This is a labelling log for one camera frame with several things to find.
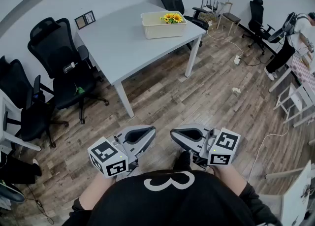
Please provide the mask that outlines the person's black trouser leg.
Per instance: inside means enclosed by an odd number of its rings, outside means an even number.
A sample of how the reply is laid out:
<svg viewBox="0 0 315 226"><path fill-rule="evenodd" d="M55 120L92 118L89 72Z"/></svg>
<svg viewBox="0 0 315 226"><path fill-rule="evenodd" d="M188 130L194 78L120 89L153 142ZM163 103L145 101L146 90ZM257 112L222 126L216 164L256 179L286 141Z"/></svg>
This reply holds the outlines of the person's black trouser leg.
<svg viewBox="0 0 315 226"><path fill-rule="evenodd" d="M191 171L190 152L182 151L179 158L176 160L173 170L176 171Z"/></svg>

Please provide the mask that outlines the white side table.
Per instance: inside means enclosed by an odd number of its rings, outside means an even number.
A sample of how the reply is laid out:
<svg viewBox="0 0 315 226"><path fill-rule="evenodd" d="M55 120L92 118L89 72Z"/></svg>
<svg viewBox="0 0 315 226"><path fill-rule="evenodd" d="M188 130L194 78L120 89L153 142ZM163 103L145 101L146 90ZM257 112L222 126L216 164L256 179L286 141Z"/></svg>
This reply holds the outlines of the white side table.
<svg viewBox="0 0 315 226"><path fill-rule="evenodd" d="M307 54L301 56L299 53L294 54L293 56L297 56L299 57L304 64L307 66L307 68L310 70L310 73L312 75L315 76L315 52L310 53L308 52ZM288 62L286 63L286 65L288 66L287 70L285 71L285 73L273 84L273 86L269 89L269 92L271 93L291 72L293 72L291 70L291 68L289 67L289 65L292 62L292 57L288 60Z"/></svg>

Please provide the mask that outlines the cream perforated plastic basket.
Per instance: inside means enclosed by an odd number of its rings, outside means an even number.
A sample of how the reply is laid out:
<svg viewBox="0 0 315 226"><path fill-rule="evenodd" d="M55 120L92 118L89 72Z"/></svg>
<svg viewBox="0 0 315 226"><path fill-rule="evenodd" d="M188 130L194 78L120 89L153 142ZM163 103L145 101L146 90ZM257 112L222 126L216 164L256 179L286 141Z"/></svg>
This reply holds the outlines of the cream perforated plastic basket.
<svg viewBox="0 0 315 226"><path fill-rule="evenodd" d="M183 22L179 24L166 24L160 17L167 13L178 13L182 16ZM179 11L148 12L141 14L142 26L147 39L181 37L186 28L186 20Z"/></svg>

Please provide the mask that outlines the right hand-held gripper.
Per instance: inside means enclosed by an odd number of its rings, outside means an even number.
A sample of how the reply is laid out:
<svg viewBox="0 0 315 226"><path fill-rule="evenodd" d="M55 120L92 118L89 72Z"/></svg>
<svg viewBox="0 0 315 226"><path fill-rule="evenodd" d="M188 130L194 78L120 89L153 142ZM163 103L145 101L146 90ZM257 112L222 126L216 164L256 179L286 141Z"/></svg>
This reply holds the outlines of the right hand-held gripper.
<svg viewBox="0 0 315 226"><path fill-rule="evenodd" d="M201 124L184 124L171 131L171 138L191 151L192 162L203 169L231 164L241 139L240 134L226 128L207 128Z"/></svg>

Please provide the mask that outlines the pink checkered cloth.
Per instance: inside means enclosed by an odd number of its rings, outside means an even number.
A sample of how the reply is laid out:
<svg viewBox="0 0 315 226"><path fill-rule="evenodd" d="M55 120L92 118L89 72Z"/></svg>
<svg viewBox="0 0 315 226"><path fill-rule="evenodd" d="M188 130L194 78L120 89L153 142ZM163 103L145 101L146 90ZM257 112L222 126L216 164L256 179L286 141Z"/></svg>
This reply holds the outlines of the pink checkered cloth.
<svg viewBox="0 0 315 226"><path fill-rule="evenodd" d="M307 82L310 88L315 92L315 76L310 73L310 70L299 57L292 56L292 62L289 67L301 83Z"/></svg>

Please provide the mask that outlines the person's left forearm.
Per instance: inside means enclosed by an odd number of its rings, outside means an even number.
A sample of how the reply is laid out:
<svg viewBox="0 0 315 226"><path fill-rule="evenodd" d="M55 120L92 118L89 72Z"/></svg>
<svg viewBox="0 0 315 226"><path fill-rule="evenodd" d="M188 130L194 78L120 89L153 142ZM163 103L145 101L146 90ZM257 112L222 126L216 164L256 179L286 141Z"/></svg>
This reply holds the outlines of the person's left forearm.
<svg viewBox="0 0 315 226"><path fill-rule="evenodd" d="M93 210L103 194L116 182L116 176L105 178L98 173L79 197L84 210Z"/></svg>

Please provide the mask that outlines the black bowl-shaped headgear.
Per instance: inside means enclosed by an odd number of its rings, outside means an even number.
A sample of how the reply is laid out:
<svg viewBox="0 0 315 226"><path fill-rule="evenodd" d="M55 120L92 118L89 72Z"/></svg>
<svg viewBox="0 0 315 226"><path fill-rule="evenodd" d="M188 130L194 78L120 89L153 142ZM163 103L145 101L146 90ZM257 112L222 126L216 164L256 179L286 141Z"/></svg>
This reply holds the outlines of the black bowl-shaped headgear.
<svg viewBox="0 0 315 226"><path fill-rule="evenodd" d="M293 34L296 21L297 14L295 12L290 13L283 26L268 38L268 42L277 43L285 36Z"/></svg>

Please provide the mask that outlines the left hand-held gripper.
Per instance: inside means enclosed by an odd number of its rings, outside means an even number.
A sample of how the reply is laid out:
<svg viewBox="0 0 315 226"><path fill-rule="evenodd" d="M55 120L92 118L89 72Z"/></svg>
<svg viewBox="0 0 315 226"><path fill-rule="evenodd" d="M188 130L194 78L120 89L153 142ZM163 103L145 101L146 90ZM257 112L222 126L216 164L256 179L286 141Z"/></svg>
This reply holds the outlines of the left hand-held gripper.
<svg viewBox="0 0 315 226"><path fill-rule="evenodd" d="M129 126L110 139L102 137L88 148L94 167L106 178L133 172L138 154L145 152L156 135L154 126Z"/></svg>

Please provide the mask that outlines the person's black printed shirt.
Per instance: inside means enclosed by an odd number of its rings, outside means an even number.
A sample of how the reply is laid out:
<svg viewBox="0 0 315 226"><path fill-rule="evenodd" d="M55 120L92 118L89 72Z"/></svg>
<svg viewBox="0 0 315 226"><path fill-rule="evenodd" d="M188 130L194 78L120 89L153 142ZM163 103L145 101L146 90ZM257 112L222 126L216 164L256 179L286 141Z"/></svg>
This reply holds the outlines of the person's black printed shirt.
<svg viewBox="0 0 315 226"><path fill-rule="evenodd" d="M75 201L63 226L283 226L246 184L236 194L204 171L160 170L122 179L93 209Z"/></svg>

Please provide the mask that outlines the wooden stool dark seat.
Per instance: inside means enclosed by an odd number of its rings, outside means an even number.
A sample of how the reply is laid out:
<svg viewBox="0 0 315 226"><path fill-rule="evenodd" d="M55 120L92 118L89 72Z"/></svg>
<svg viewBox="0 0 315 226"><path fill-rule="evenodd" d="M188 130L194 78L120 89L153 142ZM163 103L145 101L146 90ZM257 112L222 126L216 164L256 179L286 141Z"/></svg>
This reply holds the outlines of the wooden stool dark seat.
<svg viewBox="0 0 315 226"><path fill-rule="evenodd" d="M234 25L236 25L236 29L234 30L234 33L236 33L236 30L239 26L239 23L241 21L240 18L238 18L237 16L235 16L234 14L230 13L230 12L226 12L226 13L223 13L220 17L219 17L219 22L218 22L218 25L217 25L217 29L219 28L220 26L220 23L221 23L221 20L222 18L225 18L227 20L229 20L231 22L231 25L230 25L230 28L229 28L229 32L228 32L228 35L230 35L231 33L231 30L233 28Z"/></svg>

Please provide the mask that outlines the brown filled picture frame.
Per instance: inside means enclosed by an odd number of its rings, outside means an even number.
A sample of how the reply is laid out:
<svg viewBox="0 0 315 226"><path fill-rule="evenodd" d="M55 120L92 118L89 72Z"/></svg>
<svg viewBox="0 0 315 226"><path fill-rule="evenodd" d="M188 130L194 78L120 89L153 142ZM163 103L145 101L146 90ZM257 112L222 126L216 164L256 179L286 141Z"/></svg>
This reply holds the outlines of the brown filled picture frame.
<svg viewBox="0 0 315 226"><path fill-rule="evenodd" d="M81 15L78 18L75 18L75 23L79 30L84 28L87 25L84 15Z"/></svg>

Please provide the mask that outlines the person's right forearm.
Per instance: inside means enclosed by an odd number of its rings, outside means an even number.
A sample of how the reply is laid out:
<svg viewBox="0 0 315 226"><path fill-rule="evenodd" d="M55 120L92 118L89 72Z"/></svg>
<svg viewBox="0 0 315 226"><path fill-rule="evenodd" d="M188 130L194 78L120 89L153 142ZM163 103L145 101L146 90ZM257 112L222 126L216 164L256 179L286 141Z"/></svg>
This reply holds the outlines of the person's right forearm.
<svg viewBox="0 0 315 226"><path fill-rule="evenodd" d="M212 165L210 168L236 195L239 196L245 189L247 181L233 165Z"/></svg>

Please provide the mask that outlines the white board table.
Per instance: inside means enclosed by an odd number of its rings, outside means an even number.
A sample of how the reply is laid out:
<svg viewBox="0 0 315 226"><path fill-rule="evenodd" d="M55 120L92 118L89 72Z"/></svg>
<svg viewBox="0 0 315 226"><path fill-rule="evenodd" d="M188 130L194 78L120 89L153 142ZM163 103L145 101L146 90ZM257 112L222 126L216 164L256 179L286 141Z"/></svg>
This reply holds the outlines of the white board table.
<svg viewBox="0 0 315 226"><path fill-rule="evenodd" d="M299 226L304 220L311 195L311 180L315 178L315 163L309 161L303 168L265 175L266 179L295 175L297 178L283 195L259 195L283 226Z"/></svg>

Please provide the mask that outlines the white round table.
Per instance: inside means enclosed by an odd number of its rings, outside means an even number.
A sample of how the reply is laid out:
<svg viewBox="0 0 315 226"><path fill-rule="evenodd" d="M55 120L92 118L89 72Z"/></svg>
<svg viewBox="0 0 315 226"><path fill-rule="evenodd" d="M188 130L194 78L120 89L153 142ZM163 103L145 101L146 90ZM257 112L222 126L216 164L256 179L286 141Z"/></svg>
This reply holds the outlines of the white round table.
<svg viewBox="0 0 315 226"><path fill-rule="evenodd" d="M109 83L114 86L128 115L134 116L122 81L175 49L191 42L185 71L190 77L199 43L205 30L188 22L181 37L147 39L141 13L164 9L143 2L108 14L78 31L84 45Z"/></svg>

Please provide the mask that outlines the yellow sunflower bouquet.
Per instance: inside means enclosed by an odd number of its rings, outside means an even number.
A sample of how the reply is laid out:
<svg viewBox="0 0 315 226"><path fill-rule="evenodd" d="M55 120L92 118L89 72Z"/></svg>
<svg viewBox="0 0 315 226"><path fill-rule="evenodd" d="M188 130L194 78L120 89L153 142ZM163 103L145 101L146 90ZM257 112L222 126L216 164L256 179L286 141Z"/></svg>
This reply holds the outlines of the yellow sunflower bouquet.
<svg viewBox="0 0 315 226"><path fill-rule="evenodd" d="M166 24L179 24L183 22L182 16L178 13L167 13L160 17L160 20Z"/></svg>

